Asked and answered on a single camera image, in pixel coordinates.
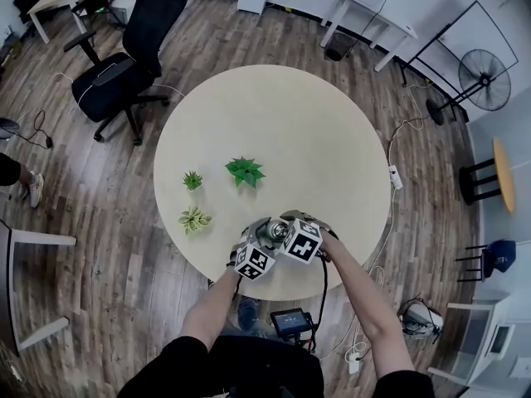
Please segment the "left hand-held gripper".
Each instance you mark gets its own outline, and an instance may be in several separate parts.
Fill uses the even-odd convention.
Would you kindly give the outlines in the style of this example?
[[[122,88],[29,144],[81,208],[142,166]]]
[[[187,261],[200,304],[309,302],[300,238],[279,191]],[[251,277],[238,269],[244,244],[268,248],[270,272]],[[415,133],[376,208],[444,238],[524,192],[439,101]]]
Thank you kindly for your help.
[[[236,245],[235,271],[249,280],[257,280],[268,273],[275,264],[273,250],[262,246],[260,239],[266,236],[269,217],[251,223],[242,233]]]

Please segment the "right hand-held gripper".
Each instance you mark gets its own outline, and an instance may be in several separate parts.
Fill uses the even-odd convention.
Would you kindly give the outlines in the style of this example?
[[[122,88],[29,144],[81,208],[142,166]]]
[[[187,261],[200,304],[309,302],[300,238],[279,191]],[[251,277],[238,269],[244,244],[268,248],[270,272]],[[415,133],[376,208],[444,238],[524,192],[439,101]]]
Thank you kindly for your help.
[[[287,236],[280,244],[280,253],[304,264],[309,264],[317,255],[323,242],[322,229],[338,238],[328,224],[299,210],[285,211],[280,219],[288,222]]]

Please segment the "person's right hand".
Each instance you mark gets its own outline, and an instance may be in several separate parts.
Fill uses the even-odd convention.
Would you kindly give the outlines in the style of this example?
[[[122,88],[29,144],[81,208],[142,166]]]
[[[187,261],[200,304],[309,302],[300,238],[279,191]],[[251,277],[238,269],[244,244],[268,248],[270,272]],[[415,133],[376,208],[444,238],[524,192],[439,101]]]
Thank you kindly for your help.
[[[343,242],[331,235],[328,231],[321,230],[323,242],[320,246],[321,251],[325,255],[327,261],[336,263],[346,253],[346,248]]]

